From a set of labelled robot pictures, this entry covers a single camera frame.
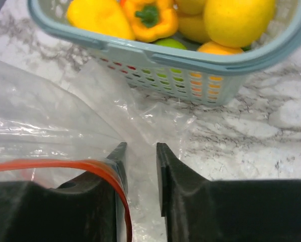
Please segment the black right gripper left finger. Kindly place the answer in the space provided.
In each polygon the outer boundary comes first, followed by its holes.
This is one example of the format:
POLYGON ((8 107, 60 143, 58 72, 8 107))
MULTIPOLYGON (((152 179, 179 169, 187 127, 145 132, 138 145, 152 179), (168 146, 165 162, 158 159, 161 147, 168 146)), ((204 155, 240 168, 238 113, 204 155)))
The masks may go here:
POLYGON ((127 144, 104 160, 15 159, 0 172, 74 168, 82 174, 59 187, 0 181, 0 241, 127 241, 127 144))

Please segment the yellow apple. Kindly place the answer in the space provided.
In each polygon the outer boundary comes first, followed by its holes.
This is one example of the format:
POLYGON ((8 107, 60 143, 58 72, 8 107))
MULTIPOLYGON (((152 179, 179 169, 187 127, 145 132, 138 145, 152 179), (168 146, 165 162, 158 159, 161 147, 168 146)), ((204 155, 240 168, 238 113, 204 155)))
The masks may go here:
POLYGON ((266 31, 276 1, 207 1, 203 20, 210 39, 226 47, 245 47, 266 31))

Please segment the large yellow bell pepper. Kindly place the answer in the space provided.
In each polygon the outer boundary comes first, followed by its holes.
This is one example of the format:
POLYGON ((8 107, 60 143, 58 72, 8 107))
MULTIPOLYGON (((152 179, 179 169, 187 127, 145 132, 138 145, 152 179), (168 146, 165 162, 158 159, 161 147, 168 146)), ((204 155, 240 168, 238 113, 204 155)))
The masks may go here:
POLYGON ((80 29, 135 40, 131 25, 117 1, 73 0, 66 18, 72 26, 80 29))

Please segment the clear zip top bag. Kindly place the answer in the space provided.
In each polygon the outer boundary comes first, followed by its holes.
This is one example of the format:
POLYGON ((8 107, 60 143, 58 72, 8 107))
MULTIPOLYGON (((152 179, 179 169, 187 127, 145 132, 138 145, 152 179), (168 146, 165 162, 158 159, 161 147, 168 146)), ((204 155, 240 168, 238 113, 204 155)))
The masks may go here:
MULTIPOLYGON (((104 160, 127 144, 128 234, 166 241, 161 216, 157 143, 182 158, 195 116, 145 103, 118 74, 89 61, 64 86, 0 61, 0 163, 15 159, 104 160)), ((0 182, 57 188, 82 174, 74 168, 0 172, 0 182)))

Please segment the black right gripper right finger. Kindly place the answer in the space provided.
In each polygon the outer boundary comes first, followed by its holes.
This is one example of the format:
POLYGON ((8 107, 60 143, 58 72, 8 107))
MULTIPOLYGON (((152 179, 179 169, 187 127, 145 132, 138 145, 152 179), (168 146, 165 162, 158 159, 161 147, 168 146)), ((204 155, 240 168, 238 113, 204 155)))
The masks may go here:
POLYGON ((210 181, 156 152, 168 241, 301 241, 301 179, 210 181))

